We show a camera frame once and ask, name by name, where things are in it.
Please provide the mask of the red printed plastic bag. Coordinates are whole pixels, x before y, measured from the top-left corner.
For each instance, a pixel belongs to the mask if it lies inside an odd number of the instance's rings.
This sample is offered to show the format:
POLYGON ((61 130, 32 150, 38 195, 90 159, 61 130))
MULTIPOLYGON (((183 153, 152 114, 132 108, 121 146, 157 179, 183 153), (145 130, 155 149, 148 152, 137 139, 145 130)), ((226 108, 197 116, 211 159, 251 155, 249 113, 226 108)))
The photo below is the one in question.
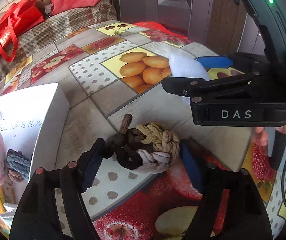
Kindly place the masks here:
POLYGON ((179 48, 191 43, 187 37, 173 33, 157 22, 137 22, 134 25, 145 28, 141 33, 155 42, 167 42, 179 48))

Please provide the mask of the plaid cloth covered bench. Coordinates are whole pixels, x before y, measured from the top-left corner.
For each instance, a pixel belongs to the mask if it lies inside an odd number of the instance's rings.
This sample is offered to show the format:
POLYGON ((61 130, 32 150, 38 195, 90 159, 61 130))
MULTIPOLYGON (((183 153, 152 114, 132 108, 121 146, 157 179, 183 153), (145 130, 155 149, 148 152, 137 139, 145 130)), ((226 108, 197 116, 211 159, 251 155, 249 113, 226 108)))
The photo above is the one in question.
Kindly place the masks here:
POLYGON ((96 23, 115 20, 116 9, 102 0, 92 7, 74 8, 51 16, 18 37, 18 48, 12 62, 0 56, 0 79, 19 63, 65 35, 96 23))

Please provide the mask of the fruit pattern tablecloth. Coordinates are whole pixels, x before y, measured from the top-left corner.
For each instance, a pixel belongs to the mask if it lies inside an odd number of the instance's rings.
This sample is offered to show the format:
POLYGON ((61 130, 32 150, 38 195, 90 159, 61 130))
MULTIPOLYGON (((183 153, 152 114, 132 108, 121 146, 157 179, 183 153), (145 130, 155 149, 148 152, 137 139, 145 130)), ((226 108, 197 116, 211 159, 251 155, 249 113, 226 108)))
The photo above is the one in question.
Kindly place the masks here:
MULTIPOLYGON (((158 122, 189 138, 192 147, 206 148, 205 157, 221 168, 249 170, 259 185, 272 234, 278 236, 286 222, 281 188, 286 169, 278 168, 266 183, 252 170, 255 148, 248 128, 196 126, 189 106, 166 93, 159 72, 148 78, 123 76, 121 57, 131 52, 148 56, 189 58, 213 52, 192 42, 182 47, 155 42, 141 33, 145 28, 115 20, 96 23, 63 36, 31 55, 22 70, 12 70, 0 83, 0 96, 24 88, 57 83, 70 108, 59 141, 55 168, 76 160, 97 138, 107 139, 131 114, 131 127, 158 122)), ((187 178, 182 163, 161 174, 133 172, 116 157, 104 159, 93 186, 82 194, 87 211, 102 239, 149 239, 158 234, 177 236, 174 228, 160 229, 159 216, 167 213, 192 215, 201 196, 187 178)))

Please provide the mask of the white foam block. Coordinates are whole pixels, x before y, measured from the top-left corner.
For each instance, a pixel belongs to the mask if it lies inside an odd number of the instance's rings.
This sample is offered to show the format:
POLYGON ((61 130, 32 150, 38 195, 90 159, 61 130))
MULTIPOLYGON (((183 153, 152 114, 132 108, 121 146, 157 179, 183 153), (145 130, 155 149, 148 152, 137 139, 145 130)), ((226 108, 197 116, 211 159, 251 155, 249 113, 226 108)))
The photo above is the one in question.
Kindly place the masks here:
POLYGON ((173 77, 190 77, 211 80, 201 63, 189 57, 173 54, 169 58, 169 67, 173 77))

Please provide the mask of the dark wooden door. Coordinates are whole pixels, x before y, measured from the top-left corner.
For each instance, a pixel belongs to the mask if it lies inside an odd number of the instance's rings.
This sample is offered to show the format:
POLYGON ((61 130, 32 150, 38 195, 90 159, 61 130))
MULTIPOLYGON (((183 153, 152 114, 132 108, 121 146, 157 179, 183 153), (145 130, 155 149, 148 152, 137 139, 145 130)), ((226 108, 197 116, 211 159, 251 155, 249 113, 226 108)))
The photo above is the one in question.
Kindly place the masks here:
POLYGON ((264 54, 264 42, 241 0, 108 0, 120 21, 153 21, 218 54, 264 54))

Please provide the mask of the grey blue scrunchie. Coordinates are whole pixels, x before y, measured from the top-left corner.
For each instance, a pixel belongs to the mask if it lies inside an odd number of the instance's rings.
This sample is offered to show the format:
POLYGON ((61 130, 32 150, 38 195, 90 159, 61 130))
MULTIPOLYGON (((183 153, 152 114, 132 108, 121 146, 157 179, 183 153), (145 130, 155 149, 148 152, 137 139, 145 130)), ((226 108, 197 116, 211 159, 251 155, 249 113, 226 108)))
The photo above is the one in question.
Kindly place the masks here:
POLYGON ((29 180, 31 161, 21 151, 9 149, 6 155, 5 168, 8 178, 16 183, 29 180))

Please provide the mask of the red tote bag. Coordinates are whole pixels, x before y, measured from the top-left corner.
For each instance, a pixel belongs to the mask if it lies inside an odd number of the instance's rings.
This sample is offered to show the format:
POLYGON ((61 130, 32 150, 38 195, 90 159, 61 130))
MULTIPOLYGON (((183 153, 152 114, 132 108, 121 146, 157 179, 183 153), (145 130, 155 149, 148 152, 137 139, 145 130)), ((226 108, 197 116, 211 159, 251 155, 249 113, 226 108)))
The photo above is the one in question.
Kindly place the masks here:
POLYGON ((13 3, 0 20, 0 56, 12 62, 18 49, 18 37, 44 21, 37 0, 13 3))

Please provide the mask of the white shallow cardboard box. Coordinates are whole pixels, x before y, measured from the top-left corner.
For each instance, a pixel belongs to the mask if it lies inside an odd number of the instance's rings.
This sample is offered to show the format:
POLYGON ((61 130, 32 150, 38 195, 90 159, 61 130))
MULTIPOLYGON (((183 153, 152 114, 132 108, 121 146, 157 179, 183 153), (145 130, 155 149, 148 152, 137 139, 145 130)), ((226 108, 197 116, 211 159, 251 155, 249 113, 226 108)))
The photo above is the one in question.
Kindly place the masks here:
MULTIPOLYGON (((30 175, 55 168, 63 126, 70 104, 57 83, 16 90, 0 96, 0 134, 5 146, 21 151, 31 161, 30 175)), ((18 204, 29 181, 11 182, 6 174, 5 202, 18 204)))

